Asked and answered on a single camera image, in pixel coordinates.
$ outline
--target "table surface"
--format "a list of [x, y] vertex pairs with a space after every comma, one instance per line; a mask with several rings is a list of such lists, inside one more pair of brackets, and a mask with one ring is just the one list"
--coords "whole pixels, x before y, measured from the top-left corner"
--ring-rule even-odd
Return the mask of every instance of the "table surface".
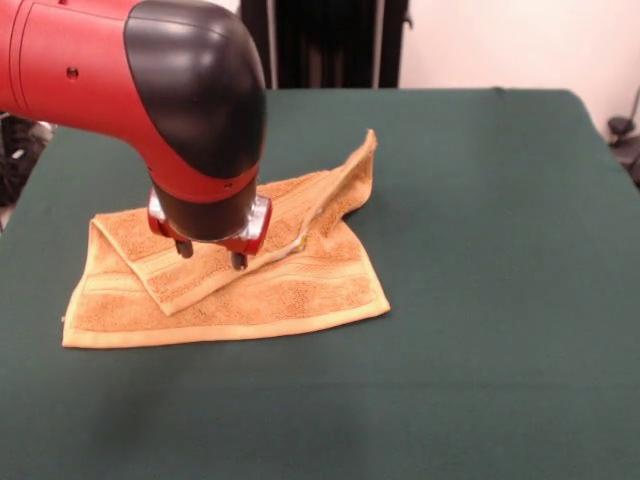
[[640, 202], [564, 91], [278, 91], [262, 181], [379, 137], [348, 219], [384, 317], [273, 340], [66, 350], [128, 146], [62, 129], [0, 239], [0, 477], [637, 479]]

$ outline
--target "green tablecloth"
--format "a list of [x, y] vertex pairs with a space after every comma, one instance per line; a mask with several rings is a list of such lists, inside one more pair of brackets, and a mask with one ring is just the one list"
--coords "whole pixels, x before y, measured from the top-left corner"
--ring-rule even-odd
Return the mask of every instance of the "green tablecloth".
[[348, 222], [392, 304], [318, 334], [60, 346], [129, 147], [59, 131], [0, 239], [0, 478], [640, 478], [640, 201], [567, 92], [269, 95], [262, 181], [379, 137]]

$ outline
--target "cable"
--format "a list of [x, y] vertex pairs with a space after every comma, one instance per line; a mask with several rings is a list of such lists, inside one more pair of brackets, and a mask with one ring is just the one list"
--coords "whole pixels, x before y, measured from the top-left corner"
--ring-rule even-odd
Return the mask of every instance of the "cable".
[[0, 124], [4, 152], [0, 155], [0, 207], [14, 205], [24, 188], [44, 142], [31, 134], [34, 123], [9, 117]]
[[631, 115], [629, 115], [629, 120], [633, 122], [633, 119], [636, 117], [636, 113], [638, 113], [638, 103], [640, 103], [640, 86], [636, 90], [636, 98], [633, 101], [633, 108], [631, 109]]

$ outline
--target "folded towel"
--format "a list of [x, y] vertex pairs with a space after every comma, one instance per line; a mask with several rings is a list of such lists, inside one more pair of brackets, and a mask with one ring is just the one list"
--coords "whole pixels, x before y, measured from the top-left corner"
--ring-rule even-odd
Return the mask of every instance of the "folded towel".
[[246, 270], [194, 243], [183, 259], [152, 234], [146, 210], [90, 222], [85, 270], [64, 321], [65, 347], [131, 348], [302, 334], [390, 310], [368, 255], [343, 216], [371, 195], [377, 141], [341, 166], [261, 185], [273, 201], [263, 249]]

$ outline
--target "towel fold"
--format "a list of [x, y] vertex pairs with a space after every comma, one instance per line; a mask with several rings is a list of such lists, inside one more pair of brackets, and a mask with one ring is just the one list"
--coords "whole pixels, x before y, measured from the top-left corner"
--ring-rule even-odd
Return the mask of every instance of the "towel fold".
[[64, 317], [65, 347], [132, 348], [309, 333], [390, 310], [367, 252], [344, 223], [369, 199], [377, 141], [333, 170], [261, 185], [273, 201], [263, 249], [242, 272], [194, 243], [181, 258], [146, 210], [95, 216], [85, 270]]

